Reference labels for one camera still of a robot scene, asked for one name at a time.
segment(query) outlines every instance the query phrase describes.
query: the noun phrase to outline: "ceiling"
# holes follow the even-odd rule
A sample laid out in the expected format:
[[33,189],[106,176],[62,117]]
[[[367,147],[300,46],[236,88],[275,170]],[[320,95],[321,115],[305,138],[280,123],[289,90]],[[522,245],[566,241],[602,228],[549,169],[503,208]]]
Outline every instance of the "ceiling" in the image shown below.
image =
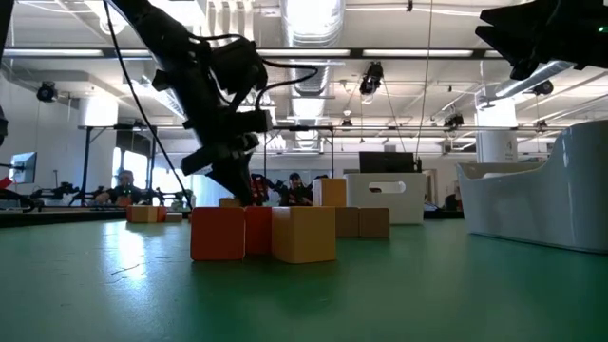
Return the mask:
[[[474,31],[482,22],[475,16],[483,9],[518,3],[512,0],[440,0],[433,3],[434,12],[429,12],[429,1],[414,0],[414,11],[395,9],[407,1],[347,0],[345,24],[339,41],[340,48],[489,48],[476,37]],[[206,2],[199,0],[203,11]],[[254,36],[259,48],[283,48],[278,0],[256,0],[254,4]],[[94,13],[56,12],[87,11],[81,1],[48,0],[19,1],[13,14],[14,39],[11,47],[61,47],[61,48],[109,48],[110,37],[99,29],[99,18]],[[213,15],[213,6],[209,5]],[[135,33],[127,28],[119,34],[121,48],[144,48]],[[382,61],[385,86],[374,95],[371,104],[361,104],[358,85],[369,60],[346,59],[337,61],[341,66],[332,67],[331,89],[326,101],[324,123],[340,124],[344,110],[351,111],[352,122],[362,125],[387,125],[395,121],[403,126],[443,125],[442,119],[449,112],[442,109],[459,98],[455,110],[465,117],[466,124],[474,124],[474,95],[484,85],[497,84],[508,79],[510,66],[503,60],[386,60]],[[141,75],[152,76],[152,61],[128,61],[132,79]],[[43,71],[79,71],[89,74],[104,87],[111,87],[113,94],[121,99],[121,116],[139,117],[134,109],[128,87],[116,60],[61,60],[61,59],[15,59],[3,60],[3,67],[11,67],[12,73],[22,82],[35,85],[34,77]],[[269,69],[270,82],[288,80],[284,70]],[[581,104],[608,93],[608,77],[603,70],[588,67],[583,71],[567,70],[551,79],[554,95],[536,98],[520,95],[516,98],[519,124],[549,116],[549,125],[574,124],[585,120],[597,120],[608,115],[604,105],[592,110],[582,110],[551,121],[551,115],[564,109],[577,108]],[[88,88],[69,87],[73,97],[91,96]],[[276,104],[276,118],[285,120],[290,116],[290,92],[279,88],[271,92]],[[157,124],[178,124],[179,118],[152,98],[144,98],[146,114]],[[425,133],[427,136],[443,136],[442,132]]]

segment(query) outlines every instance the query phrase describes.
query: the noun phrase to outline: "table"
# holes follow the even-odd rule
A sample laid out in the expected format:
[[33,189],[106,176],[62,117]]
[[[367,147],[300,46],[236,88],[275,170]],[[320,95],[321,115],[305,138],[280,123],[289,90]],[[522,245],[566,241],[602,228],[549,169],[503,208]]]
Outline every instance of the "table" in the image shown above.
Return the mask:
[[0,230],[0,341],[606,341],[608,258],[460,220],[340,239],[338,261],[193,263],[189,226]]

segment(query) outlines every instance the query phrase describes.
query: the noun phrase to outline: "brown block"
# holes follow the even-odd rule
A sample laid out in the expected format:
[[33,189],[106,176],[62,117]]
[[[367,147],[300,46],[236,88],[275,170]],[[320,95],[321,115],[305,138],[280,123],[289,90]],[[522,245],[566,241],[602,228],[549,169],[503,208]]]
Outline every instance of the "brown block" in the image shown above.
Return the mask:
[[131,205],[127,211],[127,220],[131,223],[156,223],[159,216],[159,208],[148,205]]
[[359,208],[335,208],[335,236],[359,238]]
[[165,222],[179,223],[183,220],[182,213],[167,213]]
[[335,209],[273,208],[273,256],[299,264],[335,260]]
[[219,199],[220,208],[240,208],[238,199]]
[[388,208],[360,208],[359,236],[361,238],[390,237],[390,211]]
[[314,206],[346,206],[346,180],[319,179],[313,182]]

